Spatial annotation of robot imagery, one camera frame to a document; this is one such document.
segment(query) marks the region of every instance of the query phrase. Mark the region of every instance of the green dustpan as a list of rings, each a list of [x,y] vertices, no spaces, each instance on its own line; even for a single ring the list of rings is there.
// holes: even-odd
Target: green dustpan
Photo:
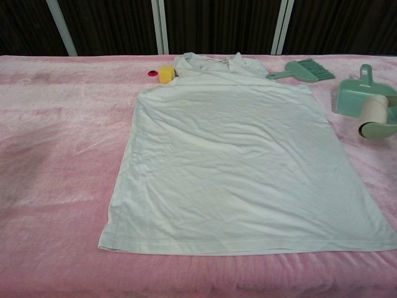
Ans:
[[[338,114],[359,118],[364,102],[371,95],[395,95],[397,92],[389,85],[376,83],[372,79],[372,67],[363,64],[360,79],[345,79],[339,84],[335,111]],[[397,123],[397,107],[388,109],[388,123]]]

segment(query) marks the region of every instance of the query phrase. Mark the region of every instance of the pink fleece blanket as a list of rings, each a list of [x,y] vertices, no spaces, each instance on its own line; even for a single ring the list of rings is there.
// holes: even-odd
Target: pink fleece blanket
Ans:
[[[0,297],[397,297],[397,250],[267,256],[162,256],[97,249],[149,70],[173,56],[0,57]],[[305,56],[257,56],[269,71]],[[310,84],[397,230],[397,137],[361,139],[333,114],[337,85],[397,88],[397,58],[317,56],[336,79]],[[294,79],[283,82],[297,84]]]

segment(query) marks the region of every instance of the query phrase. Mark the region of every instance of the yellow sponge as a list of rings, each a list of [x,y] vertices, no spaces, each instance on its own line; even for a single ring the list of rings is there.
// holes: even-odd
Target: yellow sponge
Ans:
[[[175,78],[175,69],[171,65],[162,66],[159,70],[160,83],[167,84]]]

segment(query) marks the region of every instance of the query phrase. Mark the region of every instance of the brown curtain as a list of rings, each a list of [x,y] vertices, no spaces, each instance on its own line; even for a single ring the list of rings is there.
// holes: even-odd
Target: brown curtain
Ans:
[[[45,0],[0,0],[0,55],[68,55]]]
[[[397,55],[396,0],[295,0],[283,54]]]
[[[155,55],[150,0],[58,0],[79,56]]]
[[[269,54],[281,0],[165,0],[173,54]]]

